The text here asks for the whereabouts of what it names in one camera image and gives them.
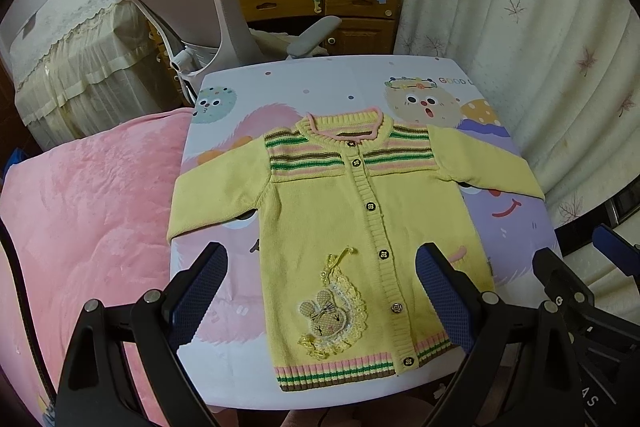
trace metal bolt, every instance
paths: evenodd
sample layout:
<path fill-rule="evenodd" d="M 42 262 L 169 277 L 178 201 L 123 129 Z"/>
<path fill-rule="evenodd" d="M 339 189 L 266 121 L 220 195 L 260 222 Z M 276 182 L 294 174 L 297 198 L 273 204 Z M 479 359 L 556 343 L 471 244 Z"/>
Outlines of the metal bolt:
<path fill-rule="evenodd" d="M 491 304 L 491 305 L 494 305 L 500 302 L 500 298 L 493 292 L 484 292 L 482 294 L 482 300 L 487 304 Z"/>
<path fill-rule="evenodd" d="M 549 313 L 556 313 L 558 311 L 558 306 L 556 306 L 555 302 L 545 301 L 545 310 Z"/>
<path fill-rule="evenodd" d="M 145 299 L 145 302 L 152 303 L 156 302 L 161 295 L 160 290 L 149 290 L 145 293 L 143 299 Z"/>
<path fill-rule="evenodd" d="M 98 304 L 100 304 L 100 302 L 98 302 L 97 299 L 89 299 L 87 302 L 84 303 L 84 311 L 92 312 L 95 309 L 97 309 Z"/>

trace pink collar trim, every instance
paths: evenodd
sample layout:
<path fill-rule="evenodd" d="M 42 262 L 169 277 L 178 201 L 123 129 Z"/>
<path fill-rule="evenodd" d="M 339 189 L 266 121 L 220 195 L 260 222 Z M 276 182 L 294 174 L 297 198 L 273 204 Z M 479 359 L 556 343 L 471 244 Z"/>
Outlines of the pink collar trim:
<path fill-rule="evenodd" d="M 316 120 L 315 120 L 316 117 L 314 117 L 314 115 L 312 115 L 311 113 L 307 113 L 306 119 L 309 121 L 309 127 L 311 131 L 315 134 L 319 134 L 320 136 L 326 136 L 328 138 L 332 138 L 338 141 L 354 141 L 354 142 L 360 143 L 363 140 L 375 140 L 378 137 L 378 130 L 380 129 L 380 126 L 382 125 L 382 119 L 384 118 L 384 115 L 382 111 L 380 111 L 380 108 L 369 107 L 368 109 L 364 109 L 362 111 L 345 113 L 344 115 L 340 115 L 340 116 L 349 116 L 350 114 L 362 114 L 366 112 L 375 112 L 375 114 L 377 115 L 376 121 L 372 122 L 373 129 L 371 130 L 371 134 L 367 134 L 366 137 L 337 136 L 336 134 L 333 134 L 329 131 L 320 131 L 316 127 Z"/>

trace knit sweater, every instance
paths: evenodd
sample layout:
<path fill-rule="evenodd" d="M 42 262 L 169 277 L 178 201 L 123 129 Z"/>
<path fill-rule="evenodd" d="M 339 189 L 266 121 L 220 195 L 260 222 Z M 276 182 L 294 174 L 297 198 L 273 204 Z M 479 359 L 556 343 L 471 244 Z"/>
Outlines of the knit sweater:
<path fill-rule="evenodd" d="M 180 176 L 168 239 L 257 209 L 284 391 L 399 375 L 450 347 L 415 273 L 420 245 L 494 289 L 456 182 L 543 198 L 524 159 L 456 129 L 377 108 L 308 115 Z"/>

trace cartoon eye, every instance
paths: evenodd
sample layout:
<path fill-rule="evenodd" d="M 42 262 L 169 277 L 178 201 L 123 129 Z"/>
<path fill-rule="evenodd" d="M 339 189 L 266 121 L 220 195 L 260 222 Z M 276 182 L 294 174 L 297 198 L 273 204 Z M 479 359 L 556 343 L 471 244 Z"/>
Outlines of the cartoon eye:
<path fill-rule="evenodd" d="M 256 212 L 255 209 L 249 210 L 249 212 L 242 214 L 242 216 L 236 217 L 236 219 L 232 219 L 231 221 L 222 223 L 222 226 L 226 229 L 231 230 L 245 229 L 255 221 L 256 217 L 258 217 L 258 212 Z"/>
<path fill-rule="evenodd" d="M 482 190 L 481 188 L 472 187 L 468 183 L 459 183 L 458 185 L 465 194 L 478 194 Z"/>

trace cartoon tablecloth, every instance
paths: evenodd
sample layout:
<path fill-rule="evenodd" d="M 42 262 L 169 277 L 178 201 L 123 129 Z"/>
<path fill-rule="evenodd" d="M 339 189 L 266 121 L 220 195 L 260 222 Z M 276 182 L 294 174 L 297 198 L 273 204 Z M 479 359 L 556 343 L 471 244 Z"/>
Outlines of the cartoon tablecloth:
<path fill-rule="evenodd" d="M 488 102 L 446 58 L 347 56 L 305 58 L 207 75 L 185 145 L 182 172 L 210 161 L 307 113 L 379 107 L 394 119 L 456 127 L 519 154 Z M 534 252 L 558 249 L 544 203 L 520 194 L 461 186 L 498 286 L 510 303 L 544 298 L 531 273 Z M 425 201 L 425 217 L 430 212 Z M 178 356 L 204 401 L 242 409 L 329 407 L 399 393 L 454 371 L 459 349 L 401 376 L 284 393 L 266 342 L 257 214 L 174 239 L 171 275 L 191 265 L 210 241 L 228 251 L 229 268 L 193 341 Z"/>

